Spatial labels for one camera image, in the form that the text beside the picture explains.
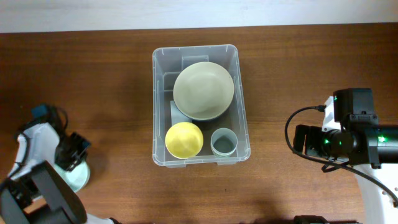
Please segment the dark blue bowl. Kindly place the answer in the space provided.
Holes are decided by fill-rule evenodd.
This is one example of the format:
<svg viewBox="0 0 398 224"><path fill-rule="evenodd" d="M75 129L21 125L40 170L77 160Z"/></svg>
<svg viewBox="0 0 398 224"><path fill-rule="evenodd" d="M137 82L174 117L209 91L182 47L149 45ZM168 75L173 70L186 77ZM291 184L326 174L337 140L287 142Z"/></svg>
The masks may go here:
<svg viewBox="0 0 398 224"><path fill-rule="evenodd" d="M175 101L177 109L186 117L196 121L209 121L222 116L230 107L218 104L178 104Z"/></svg>

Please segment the clear plastic storage bin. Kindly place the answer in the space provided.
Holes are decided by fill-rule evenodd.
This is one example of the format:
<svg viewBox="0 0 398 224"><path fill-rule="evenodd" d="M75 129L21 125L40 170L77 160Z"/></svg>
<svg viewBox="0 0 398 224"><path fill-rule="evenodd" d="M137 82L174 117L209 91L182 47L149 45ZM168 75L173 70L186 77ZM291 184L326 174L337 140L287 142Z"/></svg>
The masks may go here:
<svg viewBox="0 0 398 224"><path fill-rule="evenodd" d="M198 155L177 159L165 146L165 135L172 127L170 102L178 75L188 66L198 62L221 65L234 81L234 97L229 109L219 118L195 121L203 133L204 144ZM158 166L185 167L188 164L216 163L232 165L247 160L251 155L249 132L244 104L243 84L238 49L231 44L189 47L162 47L152 54L153 68L153 144L152 159ZM229 157L220 157L211 150L211 135L219 128L228 128L237 135L238 145Z"/></svg>

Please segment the yellow small bowl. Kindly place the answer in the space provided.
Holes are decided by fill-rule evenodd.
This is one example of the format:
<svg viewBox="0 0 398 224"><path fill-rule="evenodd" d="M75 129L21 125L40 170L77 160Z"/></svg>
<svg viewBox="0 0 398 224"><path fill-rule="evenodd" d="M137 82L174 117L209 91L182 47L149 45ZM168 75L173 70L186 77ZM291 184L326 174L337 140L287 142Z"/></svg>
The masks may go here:
<svg viewBox="0 0 398 224"><path fill-rule="evenodd" d="M189 122L173 125L165 135L165 146L177 159L195 157L201 151L203 144L202 131L197 125Z"/></svg>

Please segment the white large bowl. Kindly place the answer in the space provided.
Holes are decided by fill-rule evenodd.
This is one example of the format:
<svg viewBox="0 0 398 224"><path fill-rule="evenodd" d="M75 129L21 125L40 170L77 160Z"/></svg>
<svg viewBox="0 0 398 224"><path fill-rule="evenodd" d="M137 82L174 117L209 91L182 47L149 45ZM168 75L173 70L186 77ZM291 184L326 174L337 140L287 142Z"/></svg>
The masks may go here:
<svg viewBox="0 0 398 224"><path fill-rule="evenodd" d="M173 98L178 104L218 104L228 106L234 97L234 81L229 72L213 62L198 62L177 77Z"/></svg>

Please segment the grey plastic cup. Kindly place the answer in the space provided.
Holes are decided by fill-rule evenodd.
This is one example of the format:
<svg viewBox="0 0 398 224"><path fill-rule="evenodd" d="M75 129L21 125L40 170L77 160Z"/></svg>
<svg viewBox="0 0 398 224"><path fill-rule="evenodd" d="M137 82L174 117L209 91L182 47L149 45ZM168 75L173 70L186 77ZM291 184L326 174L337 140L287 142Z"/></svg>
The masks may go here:
<svg viewBox="0 0 398 224"><path fill-rule="evenodd" d="M234 131L220 128L211 135L210 145L214 155L229 157L237 148L238 138Z"/></svg>

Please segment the mint small bowl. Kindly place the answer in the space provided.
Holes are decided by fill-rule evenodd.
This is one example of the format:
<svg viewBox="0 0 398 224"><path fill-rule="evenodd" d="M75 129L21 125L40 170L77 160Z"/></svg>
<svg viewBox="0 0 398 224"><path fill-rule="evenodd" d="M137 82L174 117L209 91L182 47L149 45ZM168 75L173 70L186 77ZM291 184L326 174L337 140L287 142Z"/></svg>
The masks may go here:
<svg viewBox="0 0 398 224"><path fill-rule="evenodd" d="M82 160L72 171L65 171L56 164L53 168L74 192L81 190L90 179L90 168L85 160Z"/></svg>

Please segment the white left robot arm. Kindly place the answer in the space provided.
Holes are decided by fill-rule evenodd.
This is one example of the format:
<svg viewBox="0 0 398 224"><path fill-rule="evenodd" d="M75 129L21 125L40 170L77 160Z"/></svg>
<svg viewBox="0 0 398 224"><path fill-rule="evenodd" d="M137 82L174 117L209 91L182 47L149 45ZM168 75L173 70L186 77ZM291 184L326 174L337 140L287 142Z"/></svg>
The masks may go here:
<svg viewBox="0 0 398 224"><path fill-rule="evenodd" d="M67 134L65 110L42 104L16 133L14 165L1 182L1 218L5 223L117 223L89 214L76 192L90 178L86 163L90 142Z"/></svg>

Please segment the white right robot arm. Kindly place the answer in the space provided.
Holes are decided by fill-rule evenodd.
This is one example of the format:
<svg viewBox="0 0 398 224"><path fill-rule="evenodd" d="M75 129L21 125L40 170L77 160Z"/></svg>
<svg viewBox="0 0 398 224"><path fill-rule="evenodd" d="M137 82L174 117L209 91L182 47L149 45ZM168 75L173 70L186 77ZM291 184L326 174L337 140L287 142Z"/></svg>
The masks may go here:
<svg viewBox="0 0 398 224"><path fill-rule="evenodd" d="M366 223L397 223L397 126L382 125L370 88L337 90L322 105L322 126L300 124L286 143L301 158L356 176Z"/></svg>

